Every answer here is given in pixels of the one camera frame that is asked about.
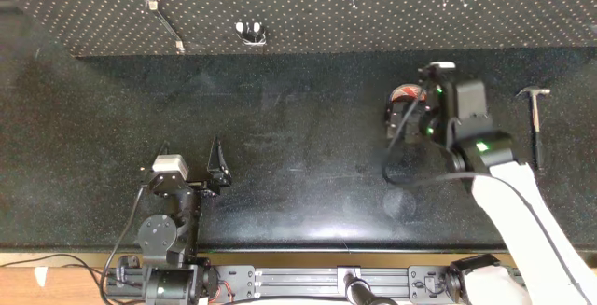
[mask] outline pegboard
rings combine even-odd
[[[13,0],[74,56],[176,54],[144,0]],[[187,54],[594,46],[597,0],[159,0]],[[260,21],[262,48],[236,21]]]

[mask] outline black table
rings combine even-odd
[[[202,202],[202,250],[502,250],[461,183],[403,191],[381,178],[385,98],[437,60],[486,82],[496,125],[526,161],[529,101],[514,95],[551,88],[539,104],[547,173],[538,183],[575,247],[597,250],[595,49],[78,60],[38,32],[17,38],[1,62],[2,250],[108,250],[162,141],[192,178],[216,134],[234,185]],[[445,168],[432,146],[408,146],[391,172]],[[124,248],[162,207],[142,200]]]

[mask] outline green light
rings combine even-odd
[[[484,152],[484,151],[489,150],[489,147],[485,143],[483,143],[483,142],[477,142],[477,149],[480,152]]]

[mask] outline speckled black surface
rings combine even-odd
[[[235,183],[203,201],[203,250],[501,249],[462,185],[400,192],[381,179],[384,98],[436,60],[486,81],[494,120],[525,160],[528,100],[514,95],[551,88],[540,100],[548,170],[539,186],[573,244],[597,249],[595,49],[77,60],[23,16],[0,17],[2,250],[108,250],[160,143],[193,176],[215,134]],[[443,171],[430,146],[395,167]],[[162,204],[143,200],[125,247]]]

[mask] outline hammer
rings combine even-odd
[[[523,94],[524,92],[528,92],[531,95],[531,105],[533,106],[533,148],[535,152],[535,164],[538,171],[543,171],[543,153],[541,151],[541,149],[543,148],[543,144],[541,143],[541,129],[539,127],[539,110],[537,109],[537,96],[549,95],[551,93],[551,90],[540,89],[537,86],[529,86],[519,91],[517,96]]]

